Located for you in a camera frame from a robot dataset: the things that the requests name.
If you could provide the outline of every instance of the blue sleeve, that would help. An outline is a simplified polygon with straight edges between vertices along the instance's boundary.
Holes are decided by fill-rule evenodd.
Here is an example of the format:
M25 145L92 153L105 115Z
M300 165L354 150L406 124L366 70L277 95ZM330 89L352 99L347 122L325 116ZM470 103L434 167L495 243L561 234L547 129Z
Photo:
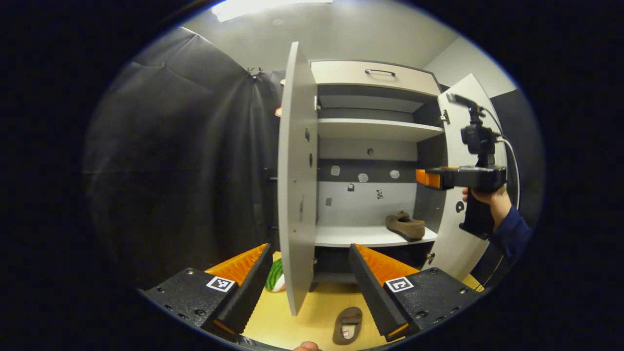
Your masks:
M531 228L520 216L520 212L512 206L505 219L490 236L490 241L503 251L509 262L514 262L532 234Z

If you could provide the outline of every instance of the white wall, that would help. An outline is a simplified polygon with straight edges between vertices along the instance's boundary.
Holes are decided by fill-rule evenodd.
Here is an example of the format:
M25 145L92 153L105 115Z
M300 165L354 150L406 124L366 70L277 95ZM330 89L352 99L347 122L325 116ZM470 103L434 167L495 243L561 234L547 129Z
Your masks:
M489 97L517 88L489 55L463 37L458 37L423 69L433 72L437 81L445 86L452 86L473 73Z
M290 45L308 59L361 59L422 68L458 34L414 7L390 0L334 0L247 14L224 23L206 10L183 27L244 68L286 69Z

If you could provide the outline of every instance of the cabinet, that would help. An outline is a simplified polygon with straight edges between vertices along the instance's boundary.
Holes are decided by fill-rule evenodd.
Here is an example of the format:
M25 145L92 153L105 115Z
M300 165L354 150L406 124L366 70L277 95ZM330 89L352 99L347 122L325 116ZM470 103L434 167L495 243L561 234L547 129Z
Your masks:
M471 74L449 89L488 108L489 98ZM446 111L450 123L414 122L425 105ZM459 228L460 188L446 192L437 232L407 242L387 230L384 219L399 210L414 213L418 143L444 136L447 164L473 166L459 130L467 109L449 104L435 77L410 67L364 61L308 62L298 42L286 68L278 149L278 223L291 313L297 314L314 278L314 250L433 242L434 259L425 263L462 280L488 242ZM497 127L491 119L484 125ZM506 166L497 145L496 164Z

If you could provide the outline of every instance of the brown shoe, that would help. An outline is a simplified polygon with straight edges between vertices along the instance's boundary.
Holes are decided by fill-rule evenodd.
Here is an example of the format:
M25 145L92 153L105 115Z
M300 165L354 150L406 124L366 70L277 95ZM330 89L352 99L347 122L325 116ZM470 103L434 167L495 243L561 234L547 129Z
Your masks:
M357 307L349 307L340 312L336 318L334 327L334 344L348 345L359 335L362 327L362 310Z
M387 216L386 227L407 241L421 240L425 236L425 222L410 218L409 214L403 211L400 211L398 215Z

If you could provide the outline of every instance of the ceiling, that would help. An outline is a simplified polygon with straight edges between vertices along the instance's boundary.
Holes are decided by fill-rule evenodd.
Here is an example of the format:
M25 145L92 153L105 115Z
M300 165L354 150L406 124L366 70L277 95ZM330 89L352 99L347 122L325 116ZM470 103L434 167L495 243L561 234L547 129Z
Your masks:
M423 68L459 35L394 1L295 4L219 22L206 10L183 27L208 39L244 68L286 69L293 41L308 59L362 59Z

